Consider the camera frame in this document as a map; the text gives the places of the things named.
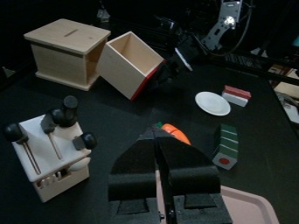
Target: red strip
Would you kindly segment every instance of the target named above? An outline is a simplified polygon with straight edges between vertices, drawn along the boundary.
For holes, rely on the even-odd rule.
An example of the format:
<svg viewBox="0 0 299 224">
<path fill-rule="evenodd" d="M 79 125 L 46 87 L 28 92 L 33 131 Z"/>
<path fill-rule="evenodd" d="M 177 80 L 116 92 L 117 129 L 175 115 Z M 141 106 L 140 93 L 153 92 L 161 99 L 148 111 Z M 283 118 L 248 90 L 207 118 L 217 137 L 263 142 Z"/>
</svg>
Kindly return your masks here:
<svg viewBox="0 0 299 224">
<path fill-rule="evenodd" d="M 241 90 L 241 89 L 235 88 L 235 87 L 231 87 L 231 86 L 225 86 L 224 87 L 224 92 L 228 93 L 228 94 L 231 94 L 231 95 L 243 97 L 245 99 L 249 99 L 251 98 L 251 93 L 248 91 Z"/>
<path fill-rule="evenodd" d="M 131 101 L 133 101 L 136 99 L 136 96 L 140 94 L 141 90 L 144 89 L 145 87 L 145 83 L 149 81 L 149 79 L 152 78 L 159 66 L 152 70 L 152 72 L 144 77 L 144 80 L 137 88 L 137 90 L 135 91 L 135 94 L 132 95 L 131 97 Z"/>
</svg>

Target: orange object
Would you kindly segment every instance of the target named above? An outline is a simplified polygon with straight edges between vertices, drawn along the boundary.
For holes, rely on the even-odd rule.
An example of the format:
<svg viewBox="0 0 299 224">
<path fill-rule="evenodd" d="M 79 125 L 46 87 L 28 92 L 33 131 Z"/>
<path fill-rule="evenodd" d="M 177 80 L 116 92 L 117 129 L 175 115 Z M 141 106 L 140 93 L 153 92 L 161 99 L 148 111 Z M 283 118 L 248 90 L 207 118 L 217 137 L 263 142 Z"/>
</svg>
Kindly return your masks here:
<svg viewBox="0 0 299 224">
<path fill-rule="evenodd" d="M 173 135 L 176 139 L 179 139 L 180 141 L 183 141 L 185 144 L 191 145 L 191 141 L 189 141 L 188 137 L 169 123 L 165 123 L 163 125 L 161 129 L 165 132 L 168 132 L 171 135 Z"/>
</svg>

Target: open wooden box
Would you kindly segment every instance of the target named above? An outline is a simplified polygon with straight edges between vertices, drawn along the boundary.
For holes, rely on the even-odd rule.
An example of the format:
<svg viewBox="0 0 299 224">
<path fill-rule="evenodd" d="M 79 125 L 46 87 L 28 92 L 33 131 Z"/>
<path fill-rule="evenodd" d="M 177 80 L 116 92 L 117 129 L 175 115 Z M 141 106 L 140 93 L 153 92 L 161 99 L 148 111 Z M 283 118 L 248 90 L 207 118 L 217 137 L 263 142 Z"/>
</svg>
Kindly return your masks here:
<svg viewBox="0 0 299 224">
<path fill-rule="evenodd" d="M 97 73 L 133 100 L 164 58 L 129 31 L 105 43 Z"/>
</svg>

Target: green and white block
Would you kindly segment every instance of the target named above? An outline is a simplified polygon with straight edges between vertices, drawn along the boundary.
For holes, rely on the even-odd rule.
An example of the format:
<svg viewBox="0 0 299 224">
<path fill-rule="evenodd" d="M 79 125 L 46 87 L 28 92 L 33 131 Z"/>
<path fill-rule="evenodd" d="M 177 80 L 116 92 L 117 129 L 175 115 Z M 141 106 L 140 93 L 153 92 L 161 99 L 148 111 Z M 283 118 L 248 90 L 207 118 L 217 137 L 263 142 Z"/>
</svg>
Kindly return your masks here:
<svg viewBox="0 0 299 224">
<path fill-rule="evenodd" d="M 237 162 L 239 152 L 236 150 L 232 150 L 231 148 L 225 147 L 224 145 L 219 145 L 216 149 L 216 154 L 212 159 L 212 163 L 224 168 L 225 170 L 229 170 L 231 167 Z"/>
<path fill-rule="evenodd" d="M 236 128 L 221 124 L 215 132 L 215 151 L 212 163 L 229 170 L 237 162 L 239 137 Z"/>
</svg>

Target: black surface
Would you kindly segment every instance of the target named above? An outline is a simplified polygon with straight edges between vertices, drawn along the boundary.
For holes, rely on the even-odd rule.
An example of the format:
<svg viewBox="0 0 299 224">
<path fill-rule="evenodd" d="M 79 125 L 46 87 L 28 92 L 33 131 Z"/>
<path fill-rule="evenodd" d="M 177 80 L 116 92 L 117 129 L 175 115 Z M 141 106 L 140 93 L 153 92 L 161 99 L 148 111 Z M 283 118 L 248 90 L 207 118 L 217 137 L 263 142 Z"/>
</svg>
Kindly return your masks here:
<svg viewBox="0 0 299 224">
<path fill-rule="evenodd" d="M 200 91 L 220 94 L 224 85 L 251 92 L 244 108 L 231 105 L 225 116 L 207 114 L 195 103 Z M 99 78 L 93 88 L 80 91 L 29 73 L 0 93 L 0 124 L 21 122 L 61 104 L 66 95 L 79 99 L 79 124 L 97 136 L 91 153 L 89 179 L 41 203 L 28 181 L 13 146 L 0 135 L 0 222 L 107 223 L 108 174 L 120 154 L 153 123 L 171 123 L 204 153 L 220 123 L 237 128 L 237 164 L 219 169 L 224 186 L 263 196 L 281 224 L 299 220 L 299 139 L 269 84 L 261 78 L 220 67 L 195 67 L 169 84 L 141 93 L 131 102 Z"/>
<path fill-rule="evenodd" d="M 0 2 L 0 66 L 18 72 L 33 61 L 24 34 L 60 18 L 92 24 L 97 18 L 97 0 L 13 0 Z"/>
</svg>

